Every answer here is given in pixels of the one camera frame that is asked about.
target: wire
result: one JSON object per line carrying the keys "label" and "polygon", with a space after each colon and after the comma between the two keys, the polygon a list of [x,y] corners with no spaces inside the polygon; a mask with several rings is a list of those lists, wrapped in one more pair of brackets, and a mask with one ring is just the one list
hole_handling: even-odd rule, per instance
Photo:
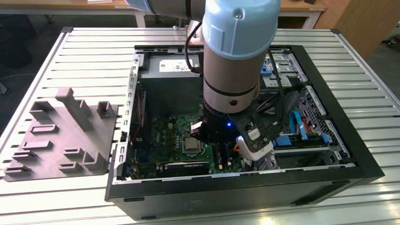
{"label": "wire", "polygon": [[253,99],[257,99],[259,97],[259,95],[261,95],[261,80],[258,82],[255,97]]}
{"label": "wire", "polygon": [[275,64],[275,59],[273,56],[273,52],[271,52],[271,48],[269,49],[269,55],[270,55],[270,60],[271,60],[271,64],[273,64],[273,68],[274,68],[274,72],[275,72],[275,76],[277,76],[277,82],[278,82],[278,87],[281,89],[281,100],[282,100],[282,114],[281,114],[281,128],[283,128],[285,126],[285,120],[287,117],[287,111],[286,111],[286,99],[285,99],[285,93],[283,93],[283,86],[282,86],[282,81],[281,81],[281,72],[277,68],[277,64]]}
{"label": "wire", "polygon": [[242,150],[238,148],[239,148],[239,144],[235,145],[234,152],[242,152]]}
{"label": "wire", "polygon": [[186,61],[187,61],[187,65],[189,65],[189,68],[191,70],[191,72],[199,74],[201,71],[199,71],[199,68],[194,68],[193,65],[191,65],[191,61],[190,61],[190,56],[189,56],[189,45],[190,45],[190,41],[197,33],[197,31],[199,30],[201,26],[202,26],[203,22],[201,22],[195,29],[193,30],[193,33],[190,34],[189,38],[187,38],[187,41],[186,41],[186,51],[185,51],[185,55],[186,55]]}
{"label": "wire", "polygon": [[203,152],[202,152],[202,154],[201,154],[201,156],[203,156],[203,154],[206,153],[206,148],[205,148],[205,146],[203,146],[203,142],[202,142],[202,149],[203,149]]}
{"label": "wire", "polygon": [[273,95],[258,107],[257,112],[262,112],[270,110],[274,106],[277,101],[279,100],[281,96],[278,94]]}
{"label": "wire", "polygon": [[157,17],[159,17],[159,18],[166,18],[167,16],[157,15]]}
{"label": "wire", "polygon": [[131,144],[134,144],[135,140],[137,140],[137,136],[138,136],[138,133],[139,133],[139,130],[141,130],[141,126],[142,126],[142,112],[141,112],[141,96],[138,95],[138,111],[139,111],[139,126],[138,126],[138,129],[137,129],[137,132],[135,132],[135,136],[131,140]]}
{"label": "wire", "polygon": [[17,70],[9,68],[9,67],[7,67],[6,65],[3,65],[2,63],[0,63],[0,67],[3,67],[5,69],[7,69],[9,71],[11,71],[11,72],[15,73],[15,74],[19,74],[19,71],[17,71]]}
{"label": "wire", "polygon": [[178,25],[178,27],[181,28],[183,25],[185,19],[181,18],[181,24]]}
{"label": "wire", "polygon": [[303,123],[305,123],[305,126],[306,126],[307,131],[309,131],[310,133],[314,133],[314,131],[311,130],[311,127],[310,127],[310,125],[309,125],[309,123],[307,123],[307,121],[306,121],[305,118],[302,119],[302,121],[303,121]]}
{"label": "wire", "polygon": [[15,77],[15,76],[29,76],[29,75],[37,76],[37,74],[14,74],[14,75],[10,75],[10,76],[2,78],[0,81],[6,80],[6,79],[9,79],[9,78],[13,78],[13,77]]}
{"label": "wire", "polygon": [[175,19],[175,21],[173,22],[173,25],[175,25],[175,23],[177,23],[178,19],[179,19],[179,18],[177,18],[177,19]]}
{"label": "wire", "polygon": [[157,22],[158,22],[158,23],[162,22],[159,17],[157,17],[157,16],[154,16],[154,15],[151,15],[151,17],[157,19]]}

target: sticker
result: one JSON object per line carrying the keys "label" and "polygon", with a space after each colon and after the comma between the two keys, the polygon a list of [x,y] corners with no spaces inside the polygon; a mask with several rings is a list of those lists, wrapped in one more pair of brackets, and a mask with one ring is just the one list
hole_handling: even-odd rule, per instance
{"label": "sticker", "polygon": [[186,60],[162,60],[161,61],[161,72],[190,72],[190,68]]}

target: green circuit board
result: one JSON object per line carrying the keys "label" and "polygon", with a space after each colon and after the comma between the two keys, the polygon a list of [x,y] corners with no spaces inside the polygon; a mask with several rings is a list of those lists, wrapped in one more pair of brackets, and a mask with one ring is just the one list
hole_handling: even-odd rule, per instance
{"label": "green circuit board", "polygon": [[233,154],[231,166],[221,169],[215,165],[213,144],[201,143],[201,153],[185,154],[183,137],[190,135],[191,122],[199,121],[199,118],[177,116],[153,119],[150,161],[139,165],[143,179],[157,178],[157,164],[171,162],[210,162],[210,174],[242,172],[239,153]]}

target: slotted aluminum plate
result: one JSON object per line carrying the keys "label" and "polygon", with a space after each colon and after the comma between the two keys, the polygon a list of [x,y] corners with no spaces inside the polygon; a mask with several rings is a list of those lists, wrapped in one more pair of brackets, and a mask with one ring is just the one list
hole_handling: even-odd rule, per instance
{"label": "slotted aluminum plate", "polygon": [[[75,28],[71,33],[62,33],[0,138],[0,177],[17,150],[13,146],[19,145],[23,139],[19,131],[30,125],[27,109],[38,98],[47,100],[57,87],[74,87],[89,105],[101,100],[110,101],[121,106],[122,115],[135,45],[183,45],[185,40],[185,31],[170,28]],[[398,99],[342,35],[330,30],[279,30],[273,44],[306,47],[386,177],[373,184],[351,188],[318,205],[174,218],[171,223],[397,223],[400,219]],[[14,183],[0,180],[0,224],[134,223],[126,213],[105,201],[107,179],[106,174]]]}

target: motherboard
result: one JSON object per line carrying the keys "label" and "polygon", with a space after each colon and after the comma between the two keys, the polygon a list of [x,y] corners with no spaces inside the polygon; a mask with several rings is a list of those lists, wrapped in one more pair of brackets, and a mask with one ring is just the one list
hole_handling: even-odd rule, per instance
{"label": "motherboard", "polygon": [[169,170],[181,176],[243,171],[242,154],[234,151],[237,143],[218,145],[191,137],[191,122],[198,122],[199,119],[201,116],[153,119],[150,150],[138,149],[135,154],[139,165],[135,177],[170,177]]}

